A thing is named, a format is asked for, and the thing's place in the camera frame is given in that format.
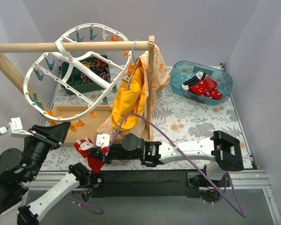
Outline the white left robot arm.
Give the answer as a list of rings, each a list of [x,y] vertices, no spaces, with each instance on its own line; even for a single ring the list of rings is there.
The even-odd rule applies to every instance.
[[[70,122],[53,126],[34,125],[28,131],[8,131],[24,139],[24,148],[9,148],[0,154],[0,225],[38,225],[46,213],[69,192],[90,183],[90,172],[82,164],[69,166],[64,177],[40,198],[27,204],[29,188],[50,150],[59,148],[67,137]]]

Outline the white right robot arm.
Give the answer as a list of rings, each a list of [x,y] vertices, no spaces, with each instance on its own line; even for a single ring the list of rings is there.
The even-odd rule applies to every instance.
[[[146,141],[129,133],[120,143],[108,143],[110,136],[95,137],[85,149],[91,170],[100,172],[104,164],[112,160],[140,160],[146,167],[157,167],[175,161],[207,160],[203,167],[203,182],[213,186],[227,172],[244,169],[240,141],[222,131],[214,131],[212,137],[199,141],[170,144],[160,141]]]

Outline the red christmas sock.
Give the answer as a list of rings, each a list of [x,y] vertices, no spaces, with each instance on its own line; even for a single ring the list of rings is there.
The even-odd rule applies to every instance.
[[[188,91],[191,93],[195,93],[199,96],[202,96],[207,91],[215,87],[217,87],[217,82],[211,79],[210,77],[207,77],[204,80],[197,83],[196,85],[192,86]]]
[[[222,93],[218,91],[218,89],[212,88],[204,94],[204,97],[220,100],[222,98]]]
[[[91,139],[76,140],[75,149],[88,161],[88,165],[94,173],[99,173],[104,166],[103,155],[97,151]]]

